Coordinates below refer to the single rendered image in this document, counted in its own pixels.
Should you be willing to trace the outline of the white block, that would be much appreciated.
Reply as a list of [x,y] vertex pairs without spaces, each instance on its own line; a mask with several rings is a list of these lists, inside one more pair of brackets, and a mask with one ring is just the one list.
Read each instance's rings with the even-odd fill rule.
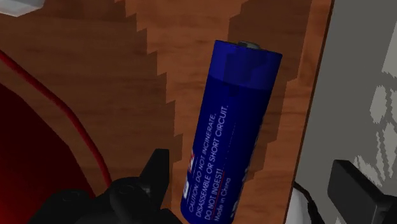
[[20,17],[43,7],[45,0],[0,0],[0,13]]

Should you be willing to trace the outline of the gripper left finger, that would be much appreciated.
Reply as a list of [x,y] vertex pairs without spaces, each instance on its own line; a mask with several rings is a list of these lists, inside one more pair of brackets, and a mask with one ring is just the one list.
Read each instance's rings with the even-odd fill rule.
[[169,150],[155,149],[138,177],[113,181],[99,196],[78,189],[54,193],[27,224],[183,224],[162,209],[169,185]]

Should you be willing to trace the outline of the blue cylindrical battery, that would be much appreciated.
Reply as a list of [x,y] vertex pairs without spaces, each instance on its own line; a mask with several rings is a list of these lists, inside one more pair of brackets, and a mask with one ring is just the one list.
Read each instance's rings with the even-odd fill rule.
[[189,224],[232,224],[281,59],[215,41],[180,205]]

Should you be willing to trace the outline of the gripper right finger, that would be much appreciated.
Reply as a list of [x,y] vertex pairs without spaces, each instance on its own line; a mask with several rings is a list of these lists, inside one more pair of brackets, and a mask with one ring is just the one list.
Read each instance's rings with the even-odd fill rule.
[[386,195],[348,160],[334,160],[328,197],[346,224],[397,224],[397,197]]

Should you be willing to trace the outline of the brown wooden table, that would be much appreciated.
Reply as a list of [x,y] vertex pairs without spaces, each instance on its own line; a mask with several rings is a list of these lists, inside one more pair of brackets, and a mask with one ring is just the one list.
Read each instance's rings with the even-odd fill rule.
[[179,213],[214,41],[246,40],[282,63],[233,224],[283,224],[331,0],[46,0],[0,15],[0,49],[76,113],[113,178],[154,148],[174,160]]

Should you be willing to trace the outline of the red bowl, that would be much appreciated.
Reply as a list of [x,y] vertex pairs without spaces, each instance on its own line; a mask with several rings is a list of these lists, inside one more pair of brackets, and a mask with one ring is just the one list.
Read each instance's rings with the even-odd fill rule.
[[50,195],[70,188],[94,197],[68,145],[0,83],[0,224],[27,224]]

